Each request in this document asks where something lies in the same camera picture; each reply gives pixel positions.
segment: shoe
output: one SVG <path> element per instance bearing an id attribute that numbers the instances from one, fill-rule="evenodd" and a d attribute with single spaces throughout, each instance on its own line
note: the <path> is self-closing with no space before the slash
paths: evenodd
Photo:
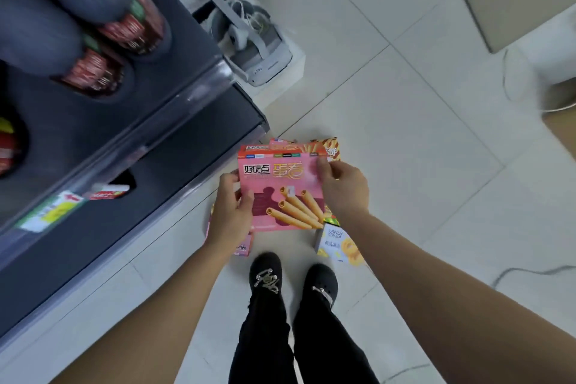
<path id="1" fill-rule="evenodd" d="M 304 280 L 304 294 L 302 298 L 317 295 L 332 309 L 338 296 L 338 279 L 334 271 L 325 264 L 314 264 Z"/>
<path id="2" fill-rule="evenodd" d="M 282 263 L 274 252 L 258 255 L 250 266 L 250 288 L 252 294 L 258 288 L 267 288 L 272 293 L 282 290 Z"/>

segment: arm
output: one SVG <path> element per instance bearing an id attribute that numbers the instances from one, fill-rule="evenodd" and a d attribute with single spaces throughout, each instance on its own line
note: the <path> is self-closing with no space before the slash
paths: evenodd
<path id="1" fill-rule="evenodd" d="M 576 339 L 373 217 L 360 170 L 319 170 L 326 203 L 448 384 L 576 382 Z"/>
<path id="2" fill-rule="evenodd" d="M 252 224 L 252 193 L 237 204 L 224 174 L 204 245 L 53 384 L 172 384 L 220 271 Z"/>

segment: person's right arm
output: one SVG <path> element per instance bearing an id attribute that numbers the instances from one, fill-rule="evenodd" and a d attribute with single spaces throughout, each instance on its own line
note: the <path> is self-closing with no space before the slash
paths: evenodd
<path id="1" fill-rule="evenodd" d="M 448 384 L 576 383 L 576 339 L 372 216 L 360 170 L 321 159 L 319 172 L 326 204 Z"/>

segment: person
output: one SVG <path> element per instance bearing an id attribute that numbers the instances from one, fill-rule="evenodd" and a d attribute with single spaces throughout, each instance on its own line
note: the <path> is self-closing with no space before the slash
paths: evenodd
<path id="1" fill-rule="evenodd" d="M 326 203 L 448 384 L 576 382 L 576 339 L 372 216 L 360 170 L 325 159 L 318 168 Z M 235 182 L 235 174 L 220 177 L 204 245 L 54 383 L 174 382 L 212 286 L 251 226 L 254 195 L 237 202 Z M 277 256 L 257 257 L 249 282 L 252 297 L 231 359 L 231 384 L 296 383 L 294 356 L 307 384 L 378 382 L 331 311 L 338 293 L 334 272 L 315 265 L 306 276 L 294 355 Z"/>

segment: black pants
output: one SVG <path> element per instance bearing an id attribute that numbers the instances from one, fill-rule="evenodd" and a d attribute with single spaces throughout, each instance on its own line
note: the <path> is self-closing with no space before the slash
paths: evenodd
<path id="1" fill-rule="evenodd" d="M 300 304 L 294 320 L 294 354 L 280 294 L 258 288 L 248 309 L 229 384 L 296 384 L 294 357 L 306 384 L 378 383 L 366 355 L 320 295 L 308 295 Z"/>

